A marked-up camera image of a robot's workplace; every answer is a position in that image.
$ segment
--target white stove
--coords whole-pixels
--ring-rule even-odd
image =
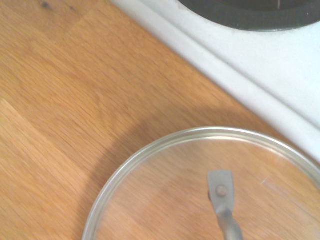
[[[112,2],[320,162],[320,22],[244,31],[178,0]]]

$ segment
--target wooden countertop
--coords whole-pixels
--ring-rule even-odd
[[[0,0],[0,238],[80,239],[114,171],[168,134],[282,138],[108,1]]]

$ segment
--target glass pot lid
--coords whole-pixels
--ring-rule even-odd
[[[222,170],[230,175],[210,178]],[[219,194],[222,202],[233,197],[232,219],[246,240],[318,240],[319,186],[318,165],[272,137],[226,127],[185,130],[148,145],[117,170],[82,239],[242,239],[219,227],[212,195]]]

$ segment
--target stove burner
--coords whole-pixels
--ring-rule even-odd
[[[196,14],[230,28],[282,31],[320,21],[320,0],[179,0]]]

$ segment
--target metal handle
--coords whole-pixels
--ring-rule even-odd
[[[244,240],[241,228],[233,219],[232,212],[229,209],[220,212],[217,218],[225,240]]]
[[[208,173],[209,198],[225,240],[243,240],[241,228],[232,217],[235,189],[232,172],[215,170]]]

